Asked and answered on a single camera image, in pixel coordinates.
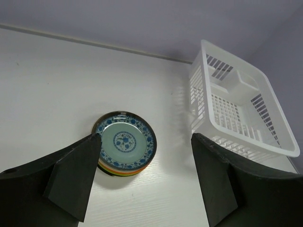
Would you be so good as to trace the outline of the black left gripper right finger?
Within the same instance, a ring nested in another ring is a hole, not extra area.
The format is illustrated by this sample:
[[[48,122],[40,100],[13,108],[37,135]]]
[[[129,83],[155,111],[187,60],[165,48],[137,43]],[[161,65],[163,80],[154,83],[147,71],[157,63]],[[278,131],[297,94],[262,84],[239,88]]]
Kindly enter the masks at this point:
[[[209,226],[302,226],[302,175],[251,161],[200,133],[191,145]]]

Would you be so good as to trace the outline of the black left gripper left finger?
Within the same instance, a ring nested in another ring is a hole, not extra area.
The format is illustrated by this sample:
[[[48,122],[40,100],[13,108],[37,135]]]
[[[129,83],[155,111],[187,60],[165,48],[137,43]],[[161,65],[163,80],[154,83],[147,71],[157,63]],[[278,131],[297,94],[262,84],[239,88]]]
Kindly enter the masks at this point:
[[[101,137],[91,134],[0,174],[2,227],[76,227],[84,222]]]

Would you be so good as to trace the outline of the orange plate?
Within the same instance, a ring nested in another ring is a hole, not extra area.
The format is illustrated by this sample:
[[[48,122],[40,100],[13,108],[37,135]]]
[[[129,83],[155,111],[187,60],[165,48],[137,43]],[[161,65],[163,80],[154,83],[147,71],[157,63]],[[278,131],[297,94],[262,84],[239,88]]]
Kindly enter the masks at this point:
[[[138,170],[118,170],[114,169],[113,167],[107,166],[106,164],[102,163],[100,160],[98,161],[98,168],[105,173],[112,175],[112,176],[119,176],[119,177],[128,177],[137,175],[143,170],[146,169],[147,166],[144,166],[142,168],[139,168]]]

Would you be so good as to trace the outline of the dark grey-green plate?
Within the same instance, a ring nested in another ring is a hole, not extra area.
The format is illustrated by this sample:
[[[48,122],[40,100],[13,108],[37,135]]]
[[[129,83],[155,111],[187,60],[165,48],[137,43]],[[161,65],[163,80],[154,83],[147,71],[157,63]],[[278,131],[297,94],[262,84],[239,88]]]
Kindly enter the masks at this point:
[[[92,133],[101,136],[99,160],[118,170],[138,170],[152,161],[157,139],[152,127],[140,116],[113,111],[101,116]]]

